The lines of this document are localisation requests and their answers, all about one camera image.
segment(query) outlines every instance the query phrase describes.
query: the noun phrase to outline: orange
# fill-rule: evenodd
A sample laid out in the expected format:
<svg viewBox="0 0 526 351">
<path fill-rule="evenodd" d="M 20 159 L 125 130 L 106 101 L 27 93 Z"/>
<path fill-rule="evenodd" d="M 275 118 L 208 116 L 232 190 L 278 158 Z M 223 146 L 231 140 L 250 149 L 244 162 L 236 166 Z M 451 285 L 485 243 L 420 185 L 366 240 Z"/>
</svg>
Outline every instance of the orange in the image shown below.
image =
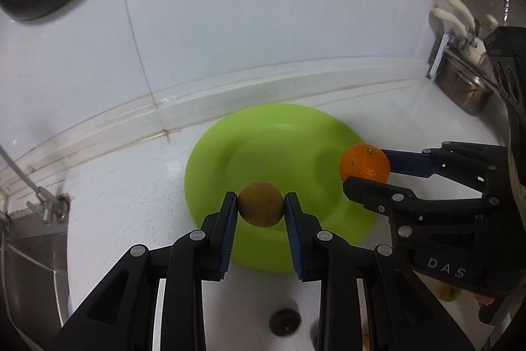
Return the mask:
<svg viewBox="0 0 526 351">
<path fill-rule="evenodd" d="M 359 143 L 345 150 L 340 158 L 339 172 L 343 181 L 353 176 L 385 183 L 391 164 L 387 155 L 377 147 Z"/>
</svg>

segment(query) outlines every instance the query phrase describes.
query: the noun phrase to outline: countertop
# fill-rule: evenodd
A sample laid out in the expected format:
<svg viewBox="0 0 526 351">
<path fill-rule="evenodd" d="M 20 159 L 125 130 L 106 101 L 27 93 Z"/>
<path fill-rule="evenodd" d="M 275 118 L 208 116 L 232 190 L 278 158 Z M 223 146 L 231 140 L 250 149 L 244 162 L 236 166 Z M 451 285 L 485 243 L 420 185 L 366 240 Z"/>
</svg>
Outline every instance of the countertop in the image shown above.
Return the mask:
<svg viewBox="0 0 526 351">
<path fill-rule="evenodd" d="M 478 118 L 462 112 L 426 78 L 396 86 L 362 86 L 294 102 L 333 115 L 364 141 L 381 148 L 422 151 L 440 147 L 444 140 L 497 144 Z M 68 275 L 74 308 L 132 245 L 143 243 L 150 249 L 168 246 L 196 228 L 185 204 L 185 165 L 193 146 L 213 123 L 141 141 L 78 165 L 57 180 L 60 190 L 72 196 Z M 389 182 L 411 187 L 422 198 L 478 195 L 435 176 L 391 175 Z M 387 218 L 382 216 L 363 246 L 374 248 L 380 243 L 390 243 Z M 312 349 L 309 332 L 318 317 L 319 292 L 319 283 L 301 283 L 292 274 L 268 274 L 232 263 L 225 280 L 203 284 L 207 348 Z M 289 306 L 298 308 L 301 326 L 290 337 L 275 337 L 268 329 L 268 319 L 274 311 Z M 491 327 L 477 320 L 478 306 L 471 294 L 464 291 L 445 306 L 480 348 Z M 158 349 L 160 317 L 155 325 L 154 349 Z"/>
</svg>

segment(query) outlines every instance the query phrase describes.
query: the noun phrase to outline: stainless steel sink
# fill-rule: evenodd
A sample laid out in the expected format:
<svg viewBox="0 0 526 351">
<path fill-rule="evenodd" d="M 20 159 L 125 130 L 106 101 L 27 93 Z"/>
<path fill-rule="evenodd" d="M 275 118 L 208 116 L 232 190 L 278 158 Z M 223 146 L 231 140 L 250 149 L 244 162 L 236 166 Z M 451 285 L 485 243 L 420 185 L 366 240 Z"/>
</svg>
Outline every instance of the stainless steel sink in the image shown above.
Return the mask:
<svg viewBox="0 0 526 351">
<path fill-rule="evenodd" d="M 11 322 L 33 349 L 46 349 L 69 318 L 67 221 L 14 219 L 2 239 L 2 287 Z"/>
</svg>

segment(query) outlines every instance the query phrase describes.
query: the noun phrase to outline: silver bolt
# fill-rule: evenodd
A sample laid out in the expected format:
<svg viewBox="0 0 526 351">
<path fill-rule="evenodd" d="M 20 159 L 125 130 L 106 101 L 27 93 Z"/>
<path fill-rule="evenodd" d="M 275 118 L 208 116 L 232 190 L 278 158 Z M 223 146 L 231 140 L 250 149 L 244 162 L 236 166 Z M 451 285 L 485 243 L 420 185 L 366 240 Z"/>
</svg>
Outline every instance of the silver bolt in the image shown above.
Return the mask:
<svg viewBox="0 0 526 351">
<path fill-rule="evenodd" d="M 398 228 L 398 235 L 402 238 L 408 238 L 413 233 L 413 228 L 408 225 L 400 226 Z"/>
<path fill-rule="evenodd" d="M 146 251 L 146 249 L 144 248 L 144 246 L 133 246 L 130 249 L 130 254 L 133 257 L 139 257 L 139 256 L 142 256 L 145 251 Z"/>
<path fill-rule="evenodd" d="M 206 237 L 205 232 L 201 231 L 200 229 L 196 229 L 195 231 L 192 231 L 190 233 L 190 239 L 193 241 L 201 241 L 205 237 Z"/>
<path fill-rule="evenodd" d="M 322 241 L 332 240 L 332 234 L 329 231 L 320 231 L 319 233 L 317 233 L 316 236 L 318 237 L 319 240 L 322 240 Z"/>
<path fill-rule="evenodd" d="M 377 250 L 382 256 L 391 256 L 393 254 L 393 249 L 387 244 L 381 244 L 378 246 Z"/>
</svg>

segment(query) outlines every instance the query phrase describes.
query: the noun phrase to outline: plate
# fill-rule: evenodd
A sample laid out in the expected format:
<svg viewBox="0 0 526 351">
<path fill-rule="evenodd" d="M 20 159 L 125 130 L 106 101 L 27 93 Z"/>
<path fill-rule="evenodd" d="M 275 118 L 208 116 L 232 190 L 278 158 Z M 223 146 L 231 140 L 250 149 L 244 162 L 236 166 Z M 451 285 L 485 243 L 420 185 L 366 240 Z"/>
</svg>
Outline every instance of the plate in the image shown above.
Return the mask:
<svg viewBox="0 0 526 351">
<path fill-rule="evenodd" d="M 359 245 L 377 214 L 349 201 L 338 164 L 346 148 L 362 140 L 344 123 L 317 109 L 268 104 L 230 114 L 194 147 L 185 171 L 185 197 L 196 225 L 219 211 L 225 193 L 239 194 L 252 181 L 274 184 L 283 195 L 296 192 L 305 213 L 322 227 Z M 285 220 L 257 228 L 240 216 L 232 260 L 271 272 L 293 272 Z"/>
</svg>

